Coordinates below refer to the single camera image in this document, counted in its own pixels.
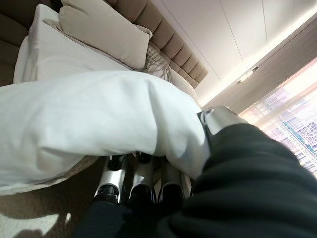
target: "sheer curtain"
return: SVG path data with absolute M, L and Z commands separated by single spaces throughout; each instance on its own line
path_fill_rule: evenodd
M 239 116 L 287 146 L 317 177 L 317 58 Z

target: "white pillow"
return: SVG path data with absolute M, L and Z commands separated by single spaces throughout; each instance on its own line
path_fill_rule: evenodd
M 102 0 L 62 0 L 63 32 L 133 69 L 142 69 L 150 36 Z
M 189 96 L 191 96 L 197 105 L 200 106 L 195 89 L 190 85 L 190 83 L 187 82 L 185 78 L 176 73 L 176 71 L 174 71 L 172 68 L 170 69 L 170 74 L 172 76 L 172 84 L 179 90 L 182 90 L 184 93 L 187 93 Z

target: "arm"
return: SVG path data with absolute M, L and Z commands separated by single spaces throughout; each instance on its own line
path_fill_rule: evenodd
M 212 156 L 160 237 L 317 237 L 317 182 L 283 145 L 248 124 L 212 138 Z

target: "decorative pillow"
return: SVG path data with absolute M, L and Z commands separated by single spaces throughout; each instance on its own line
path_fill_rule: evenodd
M 101 50 L 133 69 L 145 65 L 149 35 L 102 0 L 62 0 L 63 32 Z

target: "black fabric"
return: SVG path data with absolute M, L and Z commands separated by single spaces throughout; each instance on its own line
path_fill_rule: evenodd
M 134 214 L 122 206 L 100 207 L 76 237 L 317 237 L 316 179 L 287 148 L 247 124 L 225 128 L 211 148 L 181 210 L 142 201 Z

